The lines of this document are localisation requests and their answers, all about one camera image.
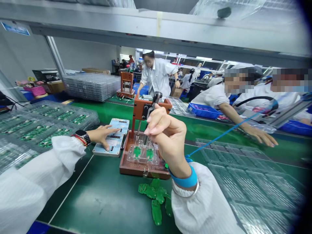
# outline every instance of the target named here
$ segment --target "metal shelf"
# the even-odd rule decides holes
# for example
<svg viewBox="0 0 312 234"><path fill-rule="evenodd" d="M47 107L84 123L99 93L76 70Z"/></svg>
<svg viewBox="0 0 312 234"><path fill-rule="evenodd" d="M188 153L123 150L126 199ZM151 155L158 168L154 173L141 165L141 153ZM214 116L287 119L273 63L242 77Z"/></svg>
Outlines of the metal shelf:
<svg viewBox="0 0 312 234"><path fill-rule="evenodd" d="M278 27L273 23L44 0L0 0L0 19L23 22L34 34L44 36L276 67L308 67L308 30L300 24Z"/></svg>

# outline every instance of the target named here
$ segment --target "blue anti-static wrist strap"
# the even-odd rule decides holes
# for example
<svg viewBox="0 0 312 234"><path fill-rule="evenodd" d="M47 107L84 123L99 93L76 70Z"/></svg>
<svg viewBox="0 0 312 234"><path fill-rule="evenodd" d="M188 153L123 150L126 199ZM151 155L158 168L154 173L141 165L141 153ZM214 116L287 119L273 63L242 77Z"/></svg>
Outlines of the blue anti-static wrist strap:
<svg viewBox="0 0 312 234"><path fill-rule="evenodd" d="M183 187L183 188L190 188L190 187L193 187L197 184L196 172L194 171L194 168L192 166L190 166L190 167L192 170L192 174L189 178L186 178L186 179L179 179L179 178L175 177L169 169L169 173L170 173L173 181L176 183L176 185Z"/></svg>

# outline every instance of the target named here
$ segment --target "white coat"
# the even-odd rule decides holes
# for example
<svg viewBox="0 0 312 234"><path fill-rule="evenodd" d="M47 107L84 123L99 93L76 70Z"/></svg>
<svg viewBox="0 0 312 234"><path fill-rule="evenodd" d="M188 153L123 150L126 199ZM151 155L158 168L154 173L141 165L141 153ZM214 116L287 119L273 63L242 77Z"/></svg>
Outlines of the white coat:
<svg viewBox="0 0 312 234"><path fill-rule="evenodd" d="M52 144L52 150L19 170L10 168L0 175L0 233L26 233L47 200L71 177L76 162L85 155L86 148L75 137L53 137ZM189 199L171 192L178 229L183 234L244 234L213 174L204 165L190 164L200 187ZM173 186L182 197L193 193L175 183Z"/></svg>
<svg viewBox="0 0 312 234"><path fill-rule="evenodd" d="M168 97L171 92L168 74L175 74L177 72L178 67L176 65L168 63L163 58L157 58L154 59L152 69L143 65L140 82L143 85L149 84L149 92L153 87L154 91L162 92L163 97Z"/></svg>
<svg viewBox="0 0 312 234"><path fill-rule="evenodd" d="M182 79L182 84L181 84L181 89L185 89L187 92L189 92L189 88L191 87L191 85L193 84L194 80L195 80L195 76L192 76L191 81L189 82L189 77L191 76L191 74L186 74L183 79Z"/></svg>
<svg viewBox="0 0 312 234"><path fill-rule="evenodd" d="M273 97L275 100L278 101L279 108L278 111L283 111L293 103L299 101L300 95L297 92L272 92L271 91L271 85L272 83L268 83L265 85L257 85L253 89L249 89L247 93L242 93L233 103L233 105L239 104L240 102L253 98L253 97L259 97L259 96L268 96ZM243 105L240 105L238 108L240 110L249 109L252 110L254 107L267 107L270 105L271 102L266 99L255 99L252 101L249 101ZM293 117L294 120L300 120L300 119L310 119L312 121L312 114L304 111L299 112Z"/></svg>
<svg viewBox="0 0 312 234"><path fill-rule="evenodd" d="M222 103L230 104L230 96L230 93L225 93L224 83L221 83L205 91L202 91L191 101L191 103L211 106L215 109L218 109L218 105Z"/></svg>
<svg viewBox="0 0 312 234"><path fill-rule="evenodd" d="M213 78L211 81L209 81L208 83L208 87L212 87L212 86L215 86L217 83L223 81L223 77L215 77Z"/></svg>

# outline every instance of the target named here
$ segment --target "blue sign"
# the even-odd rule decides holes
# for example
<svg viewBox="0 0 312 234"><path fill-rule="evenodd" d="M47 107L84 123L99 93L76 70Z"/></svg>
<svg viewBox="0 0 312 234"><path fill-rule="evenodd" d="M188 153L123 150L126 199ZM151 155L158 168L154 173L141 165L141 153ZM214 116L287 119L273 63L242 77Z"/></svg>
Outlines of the blue sign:
<svg viewBox="0 0 312 234"><path fill-rule="evenodd" d="M18 33L18 34L23 34L23 35L26 35L26 36L30 36L30 34L29 34L27 28L19 27L19 26L17 26L17 25L14 25L14 26L12 25L12 26L10 26L10 25L8 25L8 24L6 24L6 23L4 23L4 22L1 22L1 23L2 23L2 25L3 25L3 27L4 27L4 29L5 29L6 31L14 32L14 33Z"/></svg>

